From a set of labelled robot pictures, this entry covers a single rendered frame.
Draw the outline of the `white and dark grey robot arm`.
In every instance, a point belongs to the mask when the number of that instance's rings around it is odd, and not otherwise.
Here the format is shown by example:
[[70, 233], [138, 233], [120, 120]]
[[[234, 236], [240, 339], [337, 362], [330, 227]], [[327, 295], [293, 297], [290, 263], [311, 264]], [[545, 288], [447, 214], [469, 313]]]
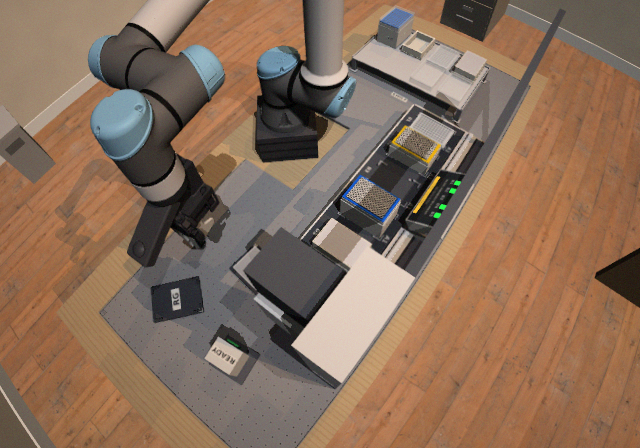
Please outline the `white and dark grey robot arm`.
[[[166, 53], [209, 1], [147, 0], [118, 35], [98, 38], [89, 50], [94, 77], [119, 89], [93, 110], [92, 133], [149, 201], [182, 186], [185, 169], [170, 143], [225, 81], [220, 60], [201, 45]], [[257, 61], [262, 122], [278, 133], [302, 128], [310, 110], [340, 116], [356, 87], [342, 60], [344, 0], [302, 2], [306, 60], [297, 49], [278, 46]], [[127, 254], [154, 266], [180, 204], [147, 201]]]

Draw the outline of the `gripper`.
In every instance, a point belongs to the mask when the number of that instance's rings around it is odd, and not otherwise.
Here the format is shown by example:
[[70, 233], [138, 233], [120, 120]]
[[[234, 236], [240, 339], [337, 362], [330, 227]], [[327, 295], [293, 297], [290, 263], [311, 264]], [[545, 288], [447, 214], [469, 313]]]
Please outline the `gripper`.
[[[185, 178], [182, 186], [173, 196], [165, 200], [147, 201], [159, 207], [168, 206], [177, 200], [180, 201], [181, 204], [171, 228], [173, 227], [172, 229], [192, 247], [204, 249], [206, 246], [205, 237], [209, 233], [214, 219], [209, 218], [205, 222], [200, 220], [204, 218], [209, 209], [213, 212], [220, 202], [213, 188], [203, 182], [194, 163], [178, 154], [177, 156], [185, 169]], [[212, 194], [216, 201], [213, 199]]]

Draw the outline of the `yellow tip rack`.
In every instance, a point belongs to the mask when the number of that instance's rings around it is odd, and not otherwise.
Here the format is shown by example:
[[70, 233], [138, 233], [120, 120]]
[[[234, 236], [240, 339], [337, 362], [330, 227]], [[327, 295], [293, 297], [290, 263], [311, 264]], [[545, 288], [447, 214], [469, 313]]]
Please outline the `yellow tip rack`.
[[437, 159], [441, 145], [404, 126], [391, 142], [388, 155], [425, 175]]

